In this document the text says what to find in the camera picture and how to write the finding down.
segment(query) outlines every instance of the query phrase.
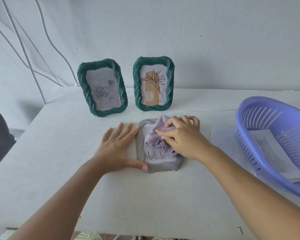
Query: floor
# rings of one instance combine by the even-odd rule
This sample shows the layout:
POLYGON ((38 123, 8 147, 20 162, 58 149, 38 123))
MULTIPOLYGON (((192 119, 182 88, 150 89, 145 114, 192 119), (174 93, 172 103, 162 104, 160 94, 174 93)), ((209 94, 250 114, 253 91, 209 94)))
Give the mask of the floor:
MULTIPOLYGON (((0 226, 0 240, 7 240, 15 229, 5 228, 0 226)), ((92 232, 79 232, 75 231, 72 235, 71 240, 134 240, 138 239, 132 235, 115 235, 115 234, 102 234, 92 232)), ((143 237, 143 240, 172 240, 172 238, 162 237, 143 237)))

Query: electrical wire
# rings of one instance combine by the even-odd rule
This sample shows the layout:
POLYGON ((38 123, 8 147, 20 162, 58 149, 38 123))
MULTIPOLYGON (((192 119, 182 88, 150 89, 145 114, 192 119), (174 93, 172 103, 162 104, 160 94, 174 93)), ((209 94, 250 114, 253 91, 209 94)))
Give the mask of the electrical wire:
POLYGON ((70 68, 71 72, 72 72, 72 75, 73 75, 73 78, 76 82, 77 85, 79 85, 77 79, 76 79, 76 76, 71 68, 71 65, 69 64, 68 60, 63 56, 63 54, 61 54, 61 52, 54 46, 54 44, 52 43, 49 35, 48 35, 48 32, 47 32, 47 28, 46 28, 46 24, 44 22, 44 16, 43 16, 43 13, 42 13, 42 10, 41 10, 41 7, 40 7, 40 4, 38 2, 38 0, 35 0, 36 4, 37 4, 37 7, 38 7, 38 10, 39 10, 39 13, 40 13, 40 17, 41 17, 41 22, 42 22, 42 25, 43 25, 43 29, 44 29, 44 32, 46 33, 46 36, 51 44, 51 46, 56 50, 56 52, 59 53, 59 55, 65 60, 65 62, 68 64, 68 67, 70 68))
POLYGON ((26 50, 25 50, 25 48, 24 48, 24 46, 23 46, 23 42, 22 42, 21 37, 20 37, 20 35, 19 35, 19 32, 18 32, 18 30, 17 30, 17 28, 16 28, 16 25, 15 25, 15 23, 14 23, 14 21, 13 21, 13 18, 12 18, 11 14, 10 14, 10 11, 9 11, 9 9, 8 9, 8 6, 7 6, 7 4, 6 4, 6 1, 5 1, 5 0, 1 0, 1 2, 2 2, 2 5, 3 5, 3 7, 4 7, 4 9, 5 9, 5 11, 6 11, 7 15, 8 15, 8 18, 9 18, 11 24, 12 24, 13 30, 14 30, 14 32, 16 33, 16 37, 17 37, 18 40, 19 40, 21 49, 22 49, 22 51, 23 51, 23 54, 24 54, 24 56, 25 56, 25 59, 27 60, 29 69, 30 69, 30 71, 31 71, 31 73, 32 73, 32 76, 33 76, 33 78, 34 78, 34 80, 35 80, 35 82, 36 82, 36 84, 37 84, 37 87, 38 87, 38 89, 39 89, 39 91, 40 91, 40 94, 41 94, 43 103, 46 104, 46 100, 45 100, 45 98, 44 98, 44 94, 43 94, 43 92, 42 92, 42 90, 41 90, 41 88, 40 88, 40 85, 39 85, 38 81, 37 81, 35 72, 34 72, 33 69, 32 69, 32 65, 31 65, 31 63, 30 63, 30 60, 29 60, 28 55, 27 55, 27 53, 26 53, 26 50))
POLYGON ((44 60, 44 58, 42 57, 42 55, 40 54, 40 52, 36 48, 35 44, 32 42, 32 40, 30 39, 30 37, 28 36, 28 34, 26 33, 26 31, 23 29, 23 27, 21 26, 21 24, 19 23, 19 21, 16 19, 16 17, 13 15, 12 12, 11 12, 11 15, 14 17, 14 19, 16 20, 16 22, 19 24, 20 28, 22 29, 22 31, 24 32, 24 34, 27 36, 28 40, 33 45, 33 47, 35 48, 35 50, 38 52, 39 56, 41 57, 41 59, 43 60, 43 62, 46 64, 46 66, 48 67, 48 69, 50 70, 50 72, 52 73, 52 75, 54 76, 54 78, 56 79, 56 81, 60 84, 60 82, 56 78, 55 74, 52 72, 52 70, 50 69, 50 67, 48 66, 48 64, 46 63, 46 61, 44 60))
MULTIPOLYGON (((8 40, 8 38, 4 35, 4 33, 0 30, 0 34, 2 35, 2 37, 8 42, 8 44, 11 46, 12 50, 16 53, 16 55, 18 56, 18 58, 22 61, 22 63, 25 65, 26 68, 30 69, 27 64, 25 63, 25 61, 21 58, 21 56, 19 55, 19 53, 16 51, 16 49, 14 48, 14 46, 11 44, 11 42, 8 40)), ((50 81, 54 82, 55 84, 62 86, 60 83, 57 83, 56 81, 52 80, 50 77, 37 72, 35 70, 33 70, 36 74, 39 74, 41 76, 44 76, 45 78, 48 78, 50 81)))

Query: purple cloth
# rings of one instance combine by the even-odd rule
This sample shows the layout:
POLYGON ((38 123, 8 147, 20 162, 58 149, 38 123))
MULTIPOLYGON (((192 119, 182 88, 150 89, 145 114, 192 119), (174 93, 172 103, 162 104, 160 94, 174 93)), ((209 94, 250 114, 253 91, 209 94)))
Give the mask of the purple cloth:
POLYGON ((164 125, 169 119, 170 117, 166 115, 160 116, 153 125, 153 128, 151 129, 150 133, 145 137, 144 142, 156 148, 163 148, 168 152, 169 155, 176 156, 178 155, 178 153, 168 143, 162 140, 159 134, 156 133, 156 130, 166 131, 176 128, 175 126, 170 126, 169 128, 164 127, 164 125))

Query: person's left hand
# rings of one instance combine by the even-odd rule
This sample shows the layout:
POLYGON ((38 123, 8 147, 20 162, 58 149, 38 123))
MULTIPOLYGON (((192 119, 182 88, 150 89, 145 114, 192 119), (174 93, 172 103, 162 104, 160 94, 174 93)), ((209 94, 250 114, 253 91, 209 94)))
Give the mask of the person's left hand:
POLYGON ((148 171, 148 166, 145 162, 127 157, 125 148, 139 131, 139 126, 136 126, 131 131, 132 125, 133 123, 129 123, 127 128, 122 132, 124 124, 120 122, 112 135, 111 127, 103 135, 99 148, 91 158, 98 165, 98 168, 102 169, 103 173, 115 172, 124 168, 136 168, 148 171))

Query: purple plastic basket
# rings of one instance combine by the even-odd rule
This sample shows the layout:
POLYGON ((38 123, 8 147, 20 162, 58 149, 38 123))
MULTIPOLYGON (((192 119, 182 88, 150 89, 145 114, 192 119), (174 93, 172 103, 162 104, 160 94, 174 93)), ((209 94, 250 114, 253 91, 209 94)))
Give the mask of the purple plastic basket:
POLYGON ((292 183, 272 167, 248 131, 269 129, 291 161, 300 169, 300 109, 262 96, 241 102, 236 113, 237 138, 253 169, 300 197, 300 182, 292 183))

